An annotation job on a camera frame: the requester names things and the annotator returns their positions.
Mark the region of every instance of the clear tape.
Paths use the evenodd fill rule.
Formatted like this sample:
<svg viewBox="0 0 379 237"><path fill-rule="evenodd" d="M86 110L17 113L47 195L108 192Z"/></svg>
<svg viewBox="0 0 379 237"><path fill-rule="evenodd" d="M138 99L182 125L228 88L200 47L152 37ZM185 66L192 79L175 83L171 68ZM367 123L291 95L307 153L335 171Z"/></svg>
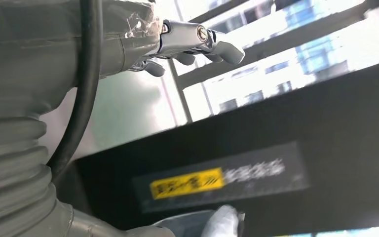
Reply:
<svg viewBox="0 0 379 237"><path fill-rule="evenodd" d="M147 36L160 36L162 32L163 19L160 16L160 11L157 10L156 3L143 2L142 0L118 0L130 1L145 6L149 6L151 14L146 14L141 17L138 12L133 12L127 18L129 31L124 33L124 38L137 38Z"/></svg>

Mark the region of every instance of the window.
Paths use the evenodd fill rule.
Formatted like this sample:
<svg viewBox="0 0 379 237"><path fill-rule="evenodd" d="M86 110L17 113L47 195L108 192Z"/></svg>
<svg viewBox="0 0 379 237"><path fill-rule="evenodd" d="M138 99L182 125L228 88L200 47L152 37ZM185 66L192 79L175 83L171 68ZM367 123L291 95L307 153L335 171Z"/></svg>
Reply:
<svg viewBox="0 0 379 237"><path fill-rule="evenodd" d="M369 10L358 5L363 1L288 0L277 11L274 0L238 0L197 18L208 19L204 26L225 32L247 55L240 65L211 64L200 55L191 66L171 64L189 121L379 63L379 23L363 20ZM214 9L223 2L205 4Z"/></svg>
<svg viewBox="0 0 379 237"><path fill-rule="evenodd" d="M369 23L359 22L203 82L212 110L208 115L260 102L379 62L379 54L375 54L379 51L378 34L374 34L376 38L370 37L378 29ZM190 96L192 87L184 89L185 96ZM197 107L203 106L192 103L193 111Z"/></svg>
<svg viewBox="0 0 379 237"><path fill-rule="evenodd" d="M300 0L281 11L275 11L273 0L249 0L204 22L203 25L227 34L232 42L248 49L287 31L351 8L362 1ZM196 63L191 66L181 65L177 61L174 62L176 62L179 76L211 63L202 55L197 55ZM308 63L303 63L305 72L309 72Z"/></svg>
<svg viewBox="0 0 379 237"><path fill-rule="evenodd" d="M269 74L269 73L272 73L272 72L275 72L275 71L278 71L278 70L281 70L281 69L284 69L286 67L288 67L288 61L285 61L285 62L282 62L282 63L279 63L279 64L276 64L274 66L271 66L269 68L265 68L265 74Z"/></svg>

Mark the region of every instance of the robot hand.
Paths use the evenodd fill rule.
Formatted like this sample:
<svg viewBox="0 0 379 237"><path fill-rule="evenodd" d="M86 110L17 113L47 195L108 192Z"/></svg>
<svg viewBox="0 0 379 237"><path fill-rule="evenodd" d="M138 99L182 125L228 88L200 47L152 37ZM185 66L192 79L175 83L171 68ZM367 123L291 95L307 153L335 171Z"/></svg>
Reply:
<svg viewBox="0 0 379 237"><path fill-rule="evenodd" d="M184 65L191 65L197 54L204 54L215 63L226 61L239 64L245 57L243 49L228 42L223 33L206 29L200 24L165 20L157 48L129 70L147 71L155 77L161 77L165 69L152 58L175 58Z"/></svg>

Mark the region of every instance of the window frame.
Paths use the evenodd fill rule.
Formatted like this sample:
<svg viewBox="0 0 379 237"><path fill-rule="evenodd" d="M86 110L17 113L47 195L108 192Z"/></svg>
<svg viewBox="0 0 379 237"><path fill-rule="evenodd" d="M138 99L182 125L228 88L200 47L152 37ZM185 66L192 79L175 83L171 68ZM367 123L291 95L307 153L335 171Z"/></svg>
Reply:
<svg viewBox="0 0 379 237"><path fill-rule="evenodd" d="M229 11L249 0L231 0L230 2L219 5L218 7L195 17L189 22L203 24L204 22ZM196 68L188 73L178 76L176 67L172 59L169 65L172 76L177 86L178 94L183 104L184 112L188 123L192 122L192 117L184 95L184 89L197 83L205 82L208 79L239 69L261 59L270 57L285 50L295 48L304 43L322 38L333 32L339 31L354 23L365 19L365 13L373 8L379 7L379 0L365 0L363 3L337 12L311 23L300 26L296 29L269 38L263 42L255 44L245 50L245 58L238 65L230 65L225 62L211 63L203 67Z"/></svg>

